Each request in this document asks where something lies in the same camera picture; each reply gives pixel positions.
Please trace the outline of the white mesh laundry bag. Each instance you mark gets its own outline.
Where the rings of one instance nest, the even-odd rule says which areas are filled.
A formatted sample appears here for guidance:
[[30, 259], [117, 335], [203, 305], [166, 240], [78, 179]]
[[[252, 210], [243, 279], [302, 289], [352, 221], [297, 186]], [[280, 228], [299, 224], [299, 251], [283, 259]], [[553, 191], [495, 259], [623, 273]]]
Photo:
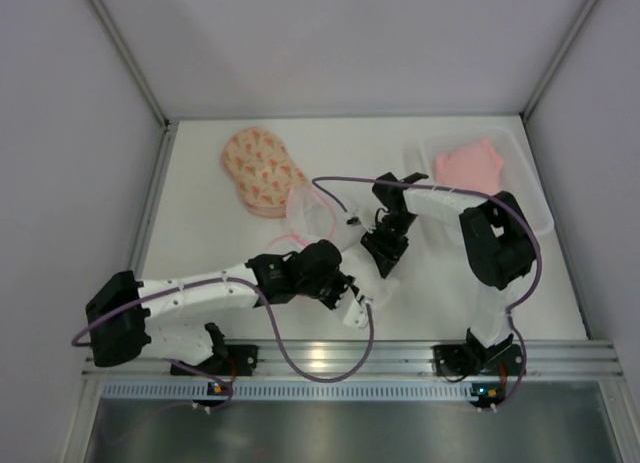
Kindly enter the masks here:
[[268, 246], [270, 253], [286, 254], [301, 251], [312, 243], [326, 239], [339, 250], [345, 250], [359, 241], [363, 227], [333, 202], [328, 202], [318, 191], [295, 187], [289, 191], [286, 204], [284, 234]]

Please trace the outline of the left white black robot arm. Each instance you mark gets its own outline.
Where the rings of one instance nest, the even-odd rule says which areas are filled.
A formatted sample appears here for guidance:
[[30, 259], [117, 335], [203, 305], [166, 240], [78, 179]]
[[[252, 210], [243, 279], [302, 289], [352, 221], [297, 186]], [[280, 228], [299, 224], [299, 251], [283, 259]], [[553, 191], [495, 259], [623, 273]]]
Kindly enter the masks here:
[[190, 366], [221, 361], [228, 352], [215, 312], [274, 307], [296, 297], [320, 302], [346, 326], [364, 328], [364, 297], [341, 264], [338, 248], [320, 240], [182, 279], [139, 280], [132, 271], [119, 272], [86, 306], [94, 363], [109, 368], [138, 357]]

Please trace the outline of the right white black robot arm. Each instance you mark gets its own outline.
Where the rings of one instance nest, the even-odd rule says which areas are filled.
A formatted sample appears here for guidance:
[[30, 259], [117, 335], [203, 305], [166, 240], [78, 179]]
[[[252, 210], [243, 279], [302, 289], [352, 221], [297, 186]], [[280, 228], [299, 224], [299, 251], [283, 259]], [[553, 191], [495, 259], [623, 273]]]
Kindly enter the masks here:
[[427, 216], [460, 233], [468, 265], [479, 282], [467, 343], [493, 349], [512, 340], [507, 310], [522, 281], [536, 266], [539, 246], [515, 197], [500, 191], [443, 189], [422, 173], [404, 179], [380, 176], [372, 193], [385, 215], [360, 240], [386, 278], [409, 246], [408, 231]]

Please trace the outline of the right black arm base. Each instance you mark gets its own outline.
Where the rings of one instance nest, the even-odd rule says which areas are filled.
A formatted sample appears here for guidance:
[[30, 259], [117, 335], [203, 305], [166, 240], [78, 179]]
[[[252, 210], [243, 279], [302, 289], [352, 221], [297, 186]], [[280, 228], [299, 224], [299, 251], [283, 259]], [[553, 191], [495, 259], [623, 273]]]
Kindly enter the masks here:
[[522, 348], [512, 336], [484, 347], [470, 331], [464, 342], [434, 346], [433, 357], [436, 374], [454, 381], [471, 376], [517, 376], [524, 363]]

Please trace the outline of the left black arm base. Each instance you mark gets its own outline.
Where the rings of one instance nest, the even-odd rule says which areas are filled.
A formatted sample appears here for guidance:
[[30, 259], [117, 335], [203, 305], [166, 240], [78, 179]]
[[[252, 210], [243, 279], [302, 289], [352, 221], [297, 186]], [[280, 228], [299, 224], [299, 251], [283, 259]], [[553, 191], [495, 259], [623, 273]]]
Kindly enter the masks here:
[[251, 344], [223, 345], [215, 349], [201, 346], [190, 349], [186, 358], [169, 358], [170, 374], [174, 376], [235, 377], [252, 376], [257, 366], [258, 347]]

